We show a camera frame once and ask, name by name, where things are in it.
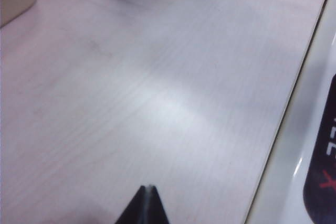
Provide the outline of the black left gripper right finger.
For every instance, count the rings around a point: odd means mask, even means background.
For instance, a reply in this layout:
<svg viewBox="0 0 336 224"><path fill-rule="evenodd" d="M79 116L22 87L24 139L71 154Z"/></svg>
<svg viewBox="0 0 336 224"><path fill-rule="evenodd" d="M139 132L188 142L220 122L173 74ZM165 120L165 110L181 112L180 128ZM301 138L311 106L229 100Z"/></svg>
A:
<svg viewBox="0 0 336 224"><path fill-rule="evenodd" d="M148 223L169 224L159 192L155 186L149 186Z"/></svg>

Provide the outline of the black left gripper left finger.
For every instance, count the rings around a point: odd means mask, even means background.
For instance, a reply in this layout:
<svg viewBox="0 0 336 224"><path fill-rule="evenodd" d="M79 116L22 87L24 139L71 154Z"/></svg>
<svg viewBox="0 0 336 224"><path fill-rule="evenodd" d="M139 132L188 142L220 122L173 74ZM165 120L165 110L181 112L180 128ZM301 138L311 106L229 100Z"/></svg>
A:
<svg viewBox="0 0 336 224"><path fill-rule="evenodd" d="M140 186L115 224L145 223L145 196L146 187Z"/></svg>

